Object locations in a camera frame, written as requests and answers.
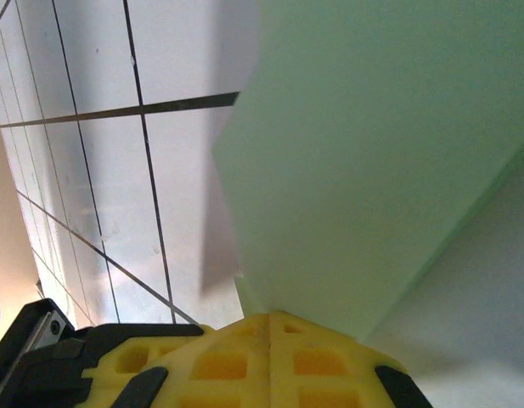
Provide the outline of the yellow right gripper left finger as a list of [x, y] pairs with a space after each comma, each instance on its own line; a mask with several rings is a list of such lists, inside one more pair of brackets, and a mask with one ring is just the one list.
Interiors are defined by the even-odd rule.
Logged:
[[269, 318], [255, 314], [148, 364], [116, 408], [269, 408]]

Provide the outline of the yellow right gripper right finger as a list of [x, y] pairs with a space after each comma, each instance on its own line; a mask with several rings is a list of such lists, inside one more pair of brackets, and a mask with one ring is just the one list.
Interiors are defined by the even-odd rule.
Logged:
[[352, 337], [269, 315], [271, 408], [432, 408], [405, 367]]

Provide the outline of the light green cloth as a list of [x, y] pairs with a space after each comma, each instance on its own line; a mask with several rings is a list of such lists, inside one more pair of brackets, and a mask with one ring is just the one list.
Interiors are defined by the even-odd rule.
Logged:
[[524, 0], [258, 0], [212, 153], [253, 313], [366, 337], [524, 154]]

